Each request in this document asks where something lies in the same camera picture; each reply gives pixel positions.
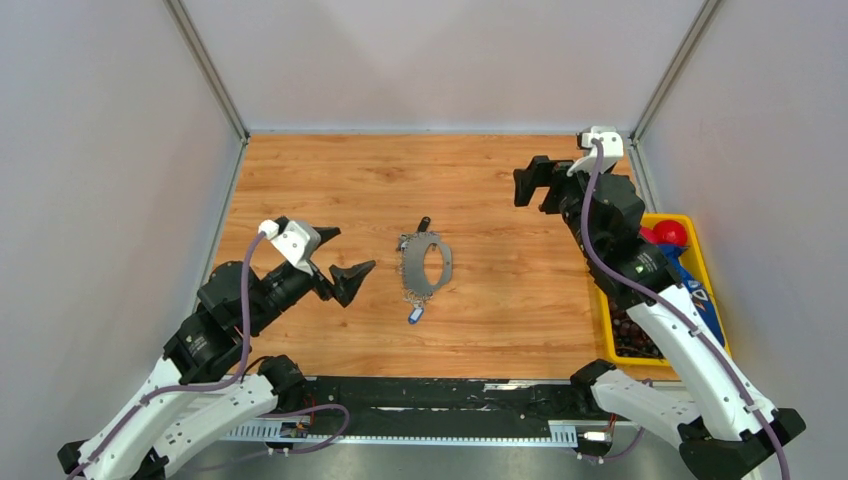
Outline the black headed key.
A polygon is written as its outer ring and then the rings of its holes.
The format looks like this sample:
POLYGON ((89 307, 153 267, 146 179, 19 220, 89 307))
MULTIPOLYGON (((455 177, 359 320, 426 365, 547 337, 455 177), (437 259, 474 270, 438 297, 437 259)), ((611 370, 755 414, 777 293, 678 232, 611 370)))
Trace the black headed key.
POLYGON ((414 232, 403 233, 399 236, 398 245, 397 245, 396 250, 398 252, 403 251, 406 248, 406 245, 411 240, 417 238, 418 236, 420 236, 423 233, 426 233, 429 229, 430 223, 431 223, 431 218, 429 216, 423 216, 420 219, 420 221, 419 221, 414 232))

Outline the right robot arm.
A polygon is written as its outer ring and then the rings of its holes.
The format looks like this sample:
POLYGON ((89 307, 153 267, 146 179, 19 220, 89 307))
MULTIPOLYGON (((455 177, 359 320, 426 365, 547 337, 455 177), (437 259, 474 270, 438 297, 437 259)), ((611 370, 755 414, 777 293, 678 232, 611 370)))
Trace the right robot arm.
POLYGON ((788 478, 785 448, 804 420, 764 396, 715 338, 678 271, 642 236, 645 206, 631 181, 608 167, 576 172, 545 156, 513 180, 518 207, 546 189, 541 211, 562 218, 597 287, 647 333, 690 396, 682 401, 596 360, 572 376, 575 411, 635 422, 676 448, 699 479, 741 479, 770 458, 788 478))

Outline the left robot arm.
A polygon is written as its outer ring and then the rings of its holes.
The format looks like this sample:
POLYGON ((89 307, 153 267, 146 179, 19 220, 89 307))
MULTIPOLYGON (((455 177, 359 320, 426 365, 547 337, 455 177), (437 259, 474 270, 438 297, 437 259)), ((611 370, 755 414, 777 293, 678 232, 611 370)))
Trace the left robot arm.
POLYGON ((373 260, 323 273, 317 249, 340 233, 263 221, 243 260, 216 267, 139 390, 97 434, 57 453, 69 479, 166 479, 233 428, 278 410, 304 416, 306 379, 287 356, 248 374, 251 341, 313 293, 350 305, 373 260))

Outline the metal keyring plate with rings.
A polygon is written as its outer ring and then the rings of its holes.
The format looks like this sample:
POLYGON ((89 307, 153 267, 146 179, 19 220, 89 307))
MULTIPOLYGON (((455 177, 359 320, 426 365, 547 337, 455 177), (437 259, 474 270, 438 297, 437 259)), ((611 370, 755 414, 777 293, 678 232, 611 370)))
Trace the metal keyring plate with rings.
POLYGON ((423 309, 452 280, 452 250, 439 233, 427 231, 401 234, 397 252, 404 298, 423 309))

